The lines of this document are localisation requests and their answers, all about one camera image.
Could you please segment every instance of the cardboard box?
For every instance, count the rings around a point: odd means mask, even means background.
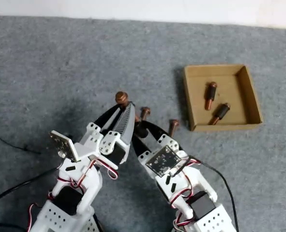
[[[204,96],[212,81],[217,90],[207,111]],[[186,66],[184,85],[191,131],[252,129],[263,122],[252,78],[242,64]],[[231,106],[227,114],[216,125],[208,125],[217,107],[226,102]]]

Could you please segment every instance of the screw head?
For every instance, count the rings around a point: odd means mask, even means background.
[[[214,81],[212,81],[212,82],[210,82],[210,86],[211,86],[211,87],[215,87],[215,88],[217,88],[217,83],[216,83],[216,82],[214,82]]]
[[[142,111],[145,112],[148,115],[151,114],[151,109],[149,107],[142,107]]]
[[[119,91],[116,93],[115,100],[117,104],[127,104],[129,101],[128,94],[126,92]]]
[[[180,121],[178,119],[172,119],[171,124],[172,124],[172,126],[177,127],[180,125]]]

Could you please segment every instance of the wire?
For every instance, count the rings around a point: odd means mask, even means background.
[[[188,182],[189,182],[189,184],[190,184],[190,189],[191,189],[191,191],[190,191],[189,196],[187,196],[187,198],[189,198],[189,197],[191,197],[191,196],[193,195],[193,187],[192,187],[192,184],[191,184],[190,178],[185,174],[185,172],[184,172],[184,171],[182,171],[182,173],[185,175],[185,177],[186,177],[187,181],[188,181]]]
[[[31,210],[32,210],[32,207],[33,206],[36,206],[38,208],[41,208],[38,206],[37,203],[32,203],[29,208],[28,208],[28,226],[27,226],[27,232],[30,232],[31,230],[31,226],[32,226],[32,213],[31,213]]]
[[[22,182],[22,183],[20,183],[20,184],[18,184],[18,185],[16,185],[16,186],[14,186],[14,187],[12,187],[12,188],[6,190],[5,192],[3,192],[3,193],[0,194],[0,199],[3,198],[3,197],[5,197],[5,196],[8,195],[9,193],[14,192],[15,190],[17,190],[17,189],[19,189],[19,188],[25,186],[25,185],[28,185],[28,184],[30,184],[30,183],[32,183],[32,182],[34,182],[34,181],[36,181],[36,180],[38,180],[38,179],[40,179],[40,178],[46,176],[46,175],[49,175],[49,174],[55,172],[58,168],[59,168],[59,166],[56,167],[56,168],[49,169],[49,170],[47,170],[47,171],[45,171],[45,172],[39,174],[39,175],[36,176],[36,177],[33,177],[33,178],[31,178],[31,179],[29,179],[29,180],[27,180],[27,181],[25,181],[25,182]],[[25,228],[23,228],[23,227],[21,227],[21,226],[14,225],[14,224],[9,224],[9,223],[1,223],[1,222],[0,222],[0,227],[13,228],[13,229],[17,229],[17,230],[20,230],[20,231],[23,231],[23,232],[26,232],[26,231],[27,231]]]
[[[108,176],[111,178],[111,179],[113,179],[113,180],[117,180],[118,179],[118,172],[115,170],[115,169],[113,169],[112,167],[110,167],[107,163],[105,163],[104,161],[102,161],[102,160],[100,160],[100,159],[98,159],[98,160],[96,160],[97,162],[99,162],[101,165],[103,165],[104,167],[106,167],[107,168],[107,174],[108,174]]]
[[[176,225],[176,219],[173,220],[173,227],[174,227],[174,229],[175,229],[176,231],[185,232],[185,230],[181,230],[181,229],[179,229],[179,228],[177,227],[177,225]]]
[[[172,199],[169,201],[170,202],[170,205],[173,209],[175,209],[175,206],[173,206],[173,203],[174,201],[179,197],[181,196],[183,193],[185,193],[186,191],[191,191],[191,189],[189,188],[184,188],[183,190],[181,190],[180,192],[178,192],[174,197],[172,197]]]
[[[19,146],[15,146],[15,145],[10,144],[9,142],[7,142],[7,141],[5,141],[4,139],[2,139],[1,137],[0,137],[0,140],[1,140],[3,143],[5,143],[5,144],[7,144],[8,146],[11,146],[11,147],[13,147],[13,148],[20,149],[20,150],[27,151],[27,152],[31,152],[31,153],[38,154],[38,155],[41,154],[39,151],[33,151],[33,150],[28,149],[26,145],[25,145],[24,147],[19,147]]]
[[[239,232],[239,224],[238,224],[238,216],[237,216],[237,213],[236,213],[236,208],[235,208],[235,203],[234,203],[234,198],[233,198],[233,194],[231,192],[231,189],[229,187],[229,184],[227,183],[225,177],[221,174],[220,171],[218,171],[217,169],[215,169],[214,167],[210,166],[209,164],[207,163],[204,163],[200,160],[198,160],[197,158],[193,157],[193,156],[189,156],[191,157],[192,159],[195,159],[196,161],[200,162],[202,165],[204,165],[205,167],[213,170],[214,172],[216,172],[218,175],[220,175],[220,177],[223,179],[225,185],[226,185],[226,188],[228,189],[228,192],[230,194],[230,198],[231,198],[231,202],[232,202],[232,208],[233,208],[233,215],[234,215],[234,222],[235,222],[235,229],[236,229],[236,232]]]

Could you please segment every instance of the copper bolt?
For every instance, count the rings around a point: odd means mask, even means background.
[[[217,84],[216,82],[211,82],[209,84],[209,87],[207,89],[207,93],[206,93],[206,102],[205,102],[205,109],[206,110],[210,110],[211,109],[211,103],[214,101],[215,99],[215,93],[216,93],[216,89],[217,89]]]
[[[147,118],[147,115],[151,114],[151,109],[148,107],[143,107],[142,108],[142,113],[141,113],[141,119],[142,121],[145,121]]]
[[[139,122],[139,116],[135,114],[135,122]]]
[[[173,138],[174,132],[177,129],[177,127],[180,125],[180,121],[177,119],[170,120],[170,128],[168,135]]]
[[[128,94],[126,92],[119,91],[116,93],[115,100],[117,104],[121,105],[122,107],[126,107],[129,104]]]
[[[216,125],[216,123],[221,120],[226,113],[230,110],[230,105],[228,103],[222,104],[218,111],[215,113],[214,117],[212,118],[210,125]]]

